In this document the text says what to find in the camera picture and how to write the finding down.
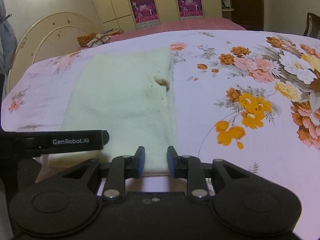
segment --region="floral bedsheet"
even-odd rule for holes
[[[94,54],[164,46],[175,58],[178,153],[209,163],[222,158],[292,190],[303,206],[295,232],[318,239],[319,40],[268,32],[176,31],[46,60],[31,66],[5,99],[3,129],[59,130],[73,86]]]

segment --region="wall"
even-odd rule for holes
[[[91,20],[103,29],[93,0],[4,0],[9,22],[18,42],[27,30],[41,18],[55,12],[69,11]]]
[[[264,30],[303,35],[307,13],[320,15],[320,0],[264,0]]]

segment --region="white flower print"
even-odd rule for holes
[[[309,69],[311,65],[303,59],[291,54],[290,52],[283,51],[284,55],[280,55],[280,63],[284,65],[284,69],[296,75],[301,81],[309,85],[316,77]]]

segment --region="poster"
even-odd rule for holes
[[[155,0],[130,0],[138,29],[160,24]]]
[[[180,17],[203,17],[201,0],[178,0]]]

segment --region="pink bedsheet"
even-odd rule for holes
[[[239,30],[245,31],[242,26],[233,23],[224,18],[196,18],[186,19],[183,21],[175,21],[160,24],[135,32],[123,33],[116,37],[113,41],[123,41],[136,37],[146,36],[154,33],[171,32],[171,31],[188,31],[188,30]]]

